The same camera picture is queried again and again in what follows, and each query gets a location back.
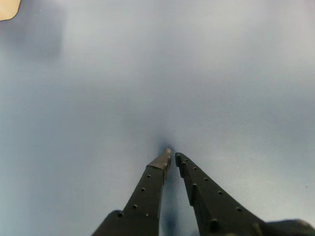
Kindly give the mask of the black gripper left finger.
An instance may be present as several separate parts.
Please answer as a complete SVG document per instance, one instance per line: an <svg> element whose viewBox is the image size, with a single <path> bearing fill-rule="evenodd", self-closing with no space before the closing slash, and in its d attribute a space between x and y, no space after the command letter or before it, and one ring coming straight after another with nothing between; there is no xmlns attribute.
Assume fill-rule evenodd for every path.
<svg viewBox="0 0 315 236"><path fill-rule="evenodd" d="M108 214L94 236L158 236L163 186L171 166L171 149L146 166L123 210Z"/></svg>

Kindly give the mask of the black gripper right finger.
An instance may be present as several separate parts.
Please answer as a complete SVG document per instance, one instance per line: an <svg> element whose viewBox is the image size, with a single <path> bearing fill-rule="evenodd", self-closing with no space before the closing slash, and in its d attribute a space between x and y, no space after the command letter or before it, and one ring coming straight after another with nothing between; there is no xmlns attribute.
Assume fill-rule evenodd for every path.
<svg viewBox="0 0 315 236"><path fill-rule="evenodd" d="M233 199L191 159L176 153L201 236L261 236L264 222Z"/></svg>

